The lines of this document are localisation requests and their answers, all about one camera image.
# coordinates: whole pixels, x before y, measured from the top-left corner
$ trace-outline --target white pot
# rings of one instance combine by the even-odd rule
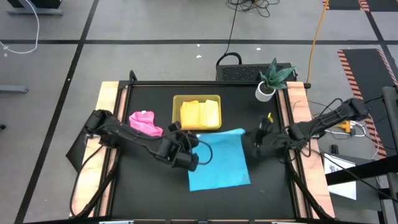
[[[263,83],[264,83],[264,81],[263,81],[263,82],[260,82],[259,85],[257,86],[257,89],[256,89],[256,98],[257,98],[257,100],[259,100],[259,101],[261,101],[261,102],[267,102],[267,101],[269,101],[269,100],[272,98],[272,96],[274,95],[275,89],[274,89],[274,91],[273,91],[272,93],[270,93],[270,94],[265,94],[265,93],[263,93],[263,92],[260,90],[260,86],[261,86]]]

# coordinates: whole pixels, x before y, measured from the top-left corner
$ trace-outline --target yellow cable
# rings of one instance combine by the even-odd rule
[[[307,84],[310,82],[310,78],[311,78],[311,65],[312,65],[313,49],[315,47],[315,42],[317,41],[318,33],[319,33],[320,28],[321,28],[322,21],[323,21],[323,18],[325,16],[326,8],[328,7],[328,5],[329,5],[329,0],[326,0],[325,6],[323,7],[321,19],[319,20],[319,23],[318,23],[317,32],[315,33],[315,38],[313,39],[313,42],[312,42],[311,53],[310,53],[310,62],[308,63]]]

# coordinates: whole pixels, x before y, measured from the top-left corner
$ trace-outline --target yellow cloth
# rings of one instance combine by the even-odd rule
[[[217,128],[220,125],[218,103],[213,100],[183,102],[180,120],[182,129]]]

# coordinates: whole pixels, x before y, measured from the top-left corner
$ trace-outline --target green plant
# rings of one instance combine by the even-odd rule
[[[278,72],[276,72],[276,67],[277,62],[276,58],[274,58],[265,75],[260,71],[260,77],[261,80],[264,81],[265,89],[282,90],[287,88],[282,82],[293,72],[295,66],[292,68],[284,68]]]

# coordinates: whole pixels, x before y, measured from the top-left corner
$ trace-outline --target blue cloth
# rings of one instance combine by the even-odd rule
[[[198,165],[194,172],[188,171],[190,191],[250,184],[241,142],[243,133],[243,129],[235,129],[198,135],[199,140],[211,146],[213,160],[207,165]],[[193,148],[193,152],[198,154],[200,162],[206,162],[210,157],[209,148],[203,143]]]

